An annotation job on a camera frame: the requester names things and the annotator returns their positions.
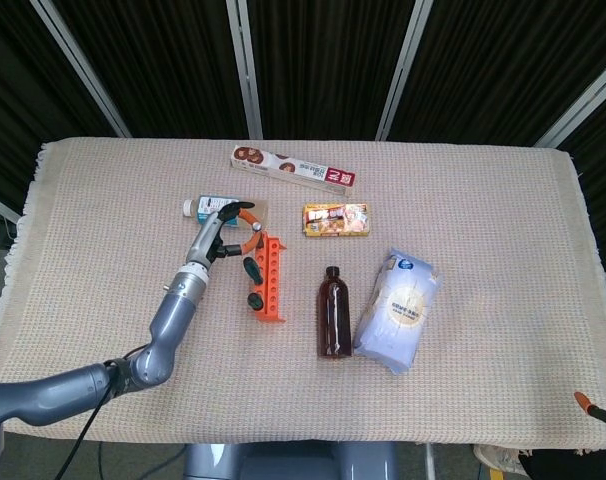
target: woven fabric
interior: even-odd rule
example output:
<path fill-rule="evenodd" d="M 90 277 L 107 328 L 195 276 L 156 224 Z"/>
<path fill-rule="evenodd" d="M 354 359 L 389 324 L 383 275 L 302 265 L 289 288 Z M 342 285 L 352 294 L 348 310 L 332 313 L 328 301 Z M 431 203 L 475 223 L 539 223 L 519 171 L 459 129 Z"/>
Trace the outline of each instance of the woven fabric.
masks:
<path fill-rule="evenodd" d="M 357 174 L 372 232 L 306 238 L 306 203 L 334 194 L 232 169 L 233 141 L 68 139 L 45 146 L 0 304 L 0 381 L 124 354 L 198 232 L 200 194 L 264 198 L 281 256 L 282 325 L 258 323 L 239 258 L 218 260 L 172 378 L 104 407 L 90 439 L 248 442 L 414 440 L 520 448 L 606 447 L 606 288 L 576 173 L 543 149 L 368 142 L 251 142 Z M 225 229 L 227 243 L 247 231 Z M 443 286 L 409 373 L 316 356 L 325 267 L 349 286 L 352 329 L 390 247 Z M 34 428 L 74 438 L 88 414 Z"/>

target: shoe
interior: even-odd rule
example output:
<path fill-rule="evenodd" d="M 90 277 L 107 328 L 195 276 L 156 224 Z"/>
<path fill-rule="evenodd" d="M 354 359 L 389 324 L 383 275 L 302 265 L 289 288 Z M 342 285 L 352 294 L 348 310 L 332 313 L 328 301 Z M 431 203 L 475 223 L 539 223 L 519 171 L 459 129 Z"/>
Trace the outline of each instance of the shoe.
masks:
<path fill-rule="evenodd" d="M 474 455 L 481 463 L 494 470 L 528 476 L 519 460 L 518 450 L 492 445 L 474 445 Z"/>

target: black curtain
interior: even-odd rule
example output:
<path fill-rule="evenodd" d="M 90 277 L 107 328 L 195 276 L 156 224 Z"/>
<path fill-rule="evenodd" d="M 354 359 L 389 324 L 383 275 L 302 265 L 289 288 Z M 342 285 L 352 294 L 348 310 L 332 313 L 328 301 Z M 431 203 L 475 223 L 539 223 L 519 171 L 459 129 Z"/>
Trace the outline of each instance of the black curtain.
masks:
<path fill-rule="evenodd" d="M 436 0 L 389 140 L 533 145 L 606 67 L 606 1 Z"/>
<path fill-rule="evenodd" d="M 249 0 L 263 135 L 374 140 L 407 0 Z"/>
<path fill-rule="evenodd" d="M 0 201 L 17 212 L 41 143 L 114 135 L 28 0 L 0 0 Z"/>
<path fill-rule="evenodd" d="M 56 0 L 137 137 L 247 138 L 223 0 Z"/>
<path fill-rule="evenodd" d="M 574 158 L 606 271 L 606 101 L 561 144 Z"/>

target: black cable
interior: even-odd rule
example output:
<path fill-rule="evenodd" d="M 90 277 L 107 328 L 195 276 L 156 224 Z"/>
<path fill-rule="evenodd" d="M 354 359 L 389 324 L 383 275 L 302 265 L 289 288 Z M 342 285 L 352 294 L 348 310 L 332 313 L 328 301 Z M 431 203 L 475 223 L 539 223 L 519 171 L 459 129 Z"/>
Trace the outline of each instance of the black cable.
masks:
<path fill-rule="evenodd" d="M 136 347 L 134 350 L 130 350 L 125 355 L 123 355 L 123 360 L 127 360 L 132 355 L 134 355 L 136 352 L 143 350 L 145 347 L 147 347 L 147 343 L 145 345 L 140 345 L 140 346 Z"/>
<path fill-rule="evenodd" d="M 72 459 L 74 458 L 74 455 L 76 455 L 77 450 L 81 446 L 81 442 L 83 442 L 83 438 L 85 438 L 85 434 L 90 429 L 90 425 L 92 425 L 92 422 L 98 415 L 99 410 L 101 410 L 101 407 L 103 406 L 103 404 L 105 404 L 107 397 L 110 395 L 110 393 L 112 393 L 112 387 L 114 386 L 115 380 L 116 380 L 116 375 L 114 377 L 112 377 L 112 379 L 110 379 L 110 383 L 108 384 L 107 389 L 105 390 L 105 394 L 103 395 L 103 398 L 101 398 L 101 401 L 99 402 L 99 404 L 96 406 L 96 408 L 92 412 L 92 415 L 90 415 L 90 418 L 87 420 L 87 422 L 85 422 L 85 426 L 83 427 L 83 430 L 81 430 L 81 434 L 76 439 L 76 442 L 74 443 L 74 446 L 72 447 L 72 450 L 70 450 L 70 453 L 68 454 L 67 459 L 65 460 L 65 463 L 59 470 L 59 473 L 56 475 L 56 477 L 54 477 L 55 480 L 61 480 L 61 478 L 63 478 L 63 475 L 65 475 L 65 471 L 67 470 L 67 467 L 70 466 L 70 463 L 72 463 Z"/>
<path fill-rule="evenodd" d="M 138 346 L 134 350 L 130 350 L 125 355 L 123 355 L 123 359 L 127 360 L 128 357 L 130 357 L 131 355 L 134 355 L 136 352 L 138 352 L 140 350 L 143 350 L 145 347 L 147 347 L 147 344 Z M 103 405 L 105 405 L 105 402 L 107 401 L 107 397 L 111 393 L 113 393 L 114 384 L 116 383 L 117 376 L 118 375 L 115 373 L 113 375 L 113 377 L 110 379 L 110 383 L 107 386 L 107 390 L 105 391 L 105 395 L 103 395 L 103 398 L 101 398 L 101 401 L 96 406 L 96 408 L 92 412 L 92 415 L 90 415 L 90 418 L 85 423 L 85 426 L 83 427 L 83 430 L 81 430 L 81 434 L 76 439 L 76 442 L 74 442 L 74 446 L 72 447 L 72 450 L 70 450 L 70 453 L 68 454 L 67 459 L 65 460 L 65 463 L 63 464 L 63 466 L 59 470 L 59 473 L 56 475 L 56 477 L 54 477 L 55 480 L 61 480 L 61 478 L 63 478 L 63 475 L 65 475 L 66 470 L 70 466 L 70 463 L 72 463 L 72 460 L 74 459 L 74 456 L 76 455 L 76 452 L 78 451 L 79 447 L 81 446 L 81 443 L 83 442 L 83 439 L 85 438 L 85 434 L 90 429 L 90 426 L 92 425 L 92 422 L 94 421 L 94 419 L 98 415 L 99 411 L 101 410 L 101 407 Z M 102 468 L 102 465 L 101 465 L 101 463 L 102 463 L 101 462 L 101 460 L 102 460 L 101 459 L 101 456 L 102 456 L 102 443 L 103 442 L 101 442 L 99 444 L 99 475 L 101 476 L 101 480 L 103 480 L 103 468 Z"/>
<path fill-rule="evenodd" d="M 157 465 L 156 467 L 151 468 L 150 470 L 148 470 L 147 472 L 145 472 L 143 475 L 141 475 L 140 477 L 138 477 L 136 480 L 145 480 L 146 478 L 149 478 L 150 475 L 154 475 L 159 470 L 163 470 L 165 467 L 167 467 L 168 465 L 170 465 L 172 462 L 175 462 L 176 460 L 178 460 L 179 458 L 181 458 L 181 455 L 183 455 L 185 453 L 185 450 L 187 450 L 187 445 L 183 445 L 183 448 L 181 450 L 179 450 L 179 452 L 177 454 L 175 454 L 174 456 L 168 458 L 166 461 L 164 461 L 163 463 Z"/>
<path fill-rule="evenodd" d="M 99 442 L 99 454 L 98 454 L 98 463 L 99 463 L 99 477 L 101 480 L 105 480 L 103 476 L 103 442 Z"/>

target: red and white box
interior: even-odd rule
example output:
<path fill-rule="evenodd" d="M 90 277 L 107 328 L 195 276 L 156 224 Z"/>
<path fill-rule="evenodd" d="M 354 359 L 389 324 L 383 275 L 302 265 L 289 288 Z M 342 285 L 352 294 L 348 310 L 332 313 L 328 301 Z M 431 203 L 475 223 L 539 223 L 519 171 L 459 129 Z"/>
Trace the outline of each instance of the red and white box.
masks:
<path fill-rule="evenodd" d="M 280 178 L 346 197 L 352 194 L 356 180 L 354 173 L 340 168 L 326 167 L 254 147 L 235 146 L 230 161 L 233 167 L 241 170 Z"/>

